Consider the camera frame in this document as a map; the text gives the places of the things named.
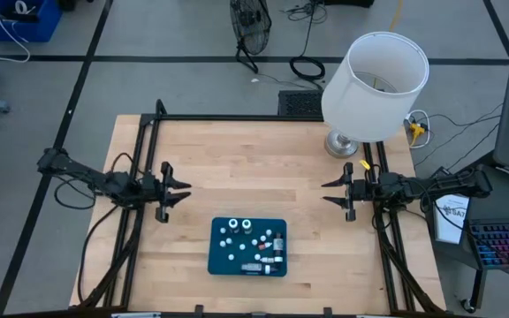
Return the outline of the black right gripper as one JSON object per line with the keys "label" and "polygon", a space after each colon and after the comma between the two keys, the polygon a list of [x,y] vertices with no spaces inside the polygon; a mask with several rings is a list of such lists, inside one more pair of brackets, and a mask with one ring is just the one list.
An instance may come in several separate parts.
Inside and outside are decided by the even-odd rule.
{"label": "black right gripper", "polygon": [[366,179],[353,180],[353,164],[346,163],[344,165],[344,175],[339,179],[322,184],[322,187],[338,187],[346,186],[345,198],[323,196],[323,199],[340,206],[346,211],[347,222],[356,220],[356,210],[354,201],[372,201],[373,185]]}

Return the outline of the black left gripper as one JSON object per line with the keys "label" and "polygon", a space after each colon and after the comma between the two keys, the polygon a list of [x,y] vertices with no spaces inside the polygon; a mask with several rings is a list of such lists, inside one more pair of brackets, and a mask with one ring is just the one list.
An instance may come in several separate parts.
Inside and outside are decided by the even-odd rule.
{"label": "black left gripper", "polygon": [[157,201],[159,203],[155,219],[160,223],[168,223],[168,208],[173,208],[180,201],[191,195],[190,192],[171,193],[170,189],[187,189],[192,186],[188,183],[177,181],[172,176],[173,168],[168,162],[162,162],[161,173],[162,178],[158,179],[150,172],[147,172],[142,180],[142,188],[144,189],[145,202]]}

